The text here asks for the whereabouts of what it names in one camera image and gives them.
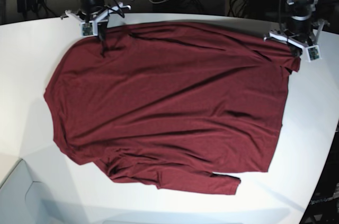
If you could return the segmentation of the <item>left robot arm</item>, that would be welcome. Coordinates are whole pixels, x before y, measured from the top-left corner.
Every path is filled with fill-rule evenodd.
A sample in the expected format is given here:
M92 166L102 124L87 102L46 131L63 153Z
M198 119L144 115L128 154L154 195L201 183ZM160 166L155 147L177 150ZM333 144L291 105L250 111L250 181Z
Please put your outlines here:
M305 55L308 61L322 57L318 44L324 26L329 22L316 19L316 5L319 0L279 0L277 30L271 30L264 41L274 39L284 42L294 57Z

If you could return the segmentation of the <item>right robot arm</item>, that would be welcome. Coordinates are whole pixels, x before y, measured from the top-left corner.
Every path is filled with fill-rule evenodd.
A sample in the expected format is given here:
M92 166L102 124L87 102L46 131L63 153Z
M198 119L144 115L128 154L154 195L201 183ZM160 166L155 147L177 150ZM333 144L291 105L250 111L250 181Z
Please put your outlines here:
M105 41L106 29L111 14L124 18L124 10L130 5L116 0L78 0L80 8L73 12L66 10L62 19L72 17L79 22L82 37L97 37Z

